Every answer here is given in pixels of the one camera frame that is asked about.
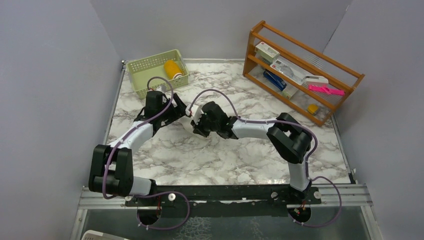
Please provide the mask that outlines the yellow brown bear towel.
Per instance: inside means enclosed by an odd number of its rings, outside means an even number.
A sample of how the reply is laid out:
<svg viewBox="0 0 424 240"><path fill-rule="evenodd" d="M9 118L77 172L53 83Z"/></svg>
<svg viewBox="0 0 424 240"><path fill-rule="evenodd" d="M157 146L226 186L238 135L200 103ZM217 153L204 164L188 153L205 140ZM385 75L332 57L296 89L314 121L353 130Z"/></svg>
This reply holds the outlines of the yellow brown bear towel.
<svg viewBox="0 0 424 240"><path fill-rule="evenodd" d="M179 65L172 59L167 60L163 65L164 71L170 80L183 76L183 71Z"/></svg>

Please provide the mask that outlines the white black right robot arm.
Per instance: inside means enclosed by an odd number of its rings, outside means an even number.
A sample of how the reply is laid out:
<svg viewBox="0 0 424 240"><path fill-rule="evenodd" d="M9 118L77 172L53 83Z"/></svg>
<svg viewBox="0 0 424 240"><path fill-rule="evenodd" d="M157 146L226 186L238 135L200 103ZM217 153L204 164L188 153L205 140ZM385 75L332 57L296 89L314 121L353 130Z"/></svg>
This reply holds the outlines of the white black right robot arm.
<svg viewBox="0 0 424 240"><path fill-rule="evenodd" d="M193 133L203 137L215 132L223 139L269 140L288 163L289 199L300 204L308 198L312 181L309 179L306 157L311 149L313 134L291 115L282 113L271 119L241 119L236 115L228 116L213 101L203 107L191 104L185 113L191 118Z"/></svg>

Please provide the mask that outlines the white towel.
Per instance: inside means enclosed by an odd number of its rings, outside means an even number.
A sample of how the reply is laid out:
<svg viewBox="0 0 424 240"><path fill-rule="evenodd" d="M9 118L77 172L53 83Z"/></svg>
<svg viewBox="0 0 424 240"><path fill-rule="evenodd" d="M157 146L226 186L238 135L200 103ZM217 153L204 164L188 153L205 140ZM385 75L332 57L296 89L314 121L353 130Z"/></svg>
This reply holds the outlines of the white towel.
<svg viewBox="0 0 424 240"><path fill-rule="evenodd" d="M183 128L189 132L189 133L193 133L193 126L191 125L192 119L189 117L182 117L179 119L179 122L182 124Z"/></svg>

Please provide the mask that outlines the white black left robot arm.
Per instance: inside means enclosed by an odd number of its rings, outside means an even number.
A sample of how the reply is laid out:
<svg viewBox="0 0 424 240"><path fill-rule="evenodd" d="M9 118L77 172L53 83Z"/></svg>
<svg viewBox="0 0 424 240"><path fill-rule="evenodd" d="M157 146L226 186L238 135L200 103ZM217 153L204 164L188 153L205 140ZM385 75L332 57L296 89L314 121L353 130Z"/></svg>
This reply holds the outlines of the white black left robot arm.
<svg viewBox="0 0 424 240"><path fill-rule="evenodd" d="M135 177L133 154L159 131L184 117L186 104L177 93L167 97L159 90L150 90L132 126L109 145L99 144L93 150L88 188L104 198L138 196L144 205L157 200L156 182Z"/></svg>

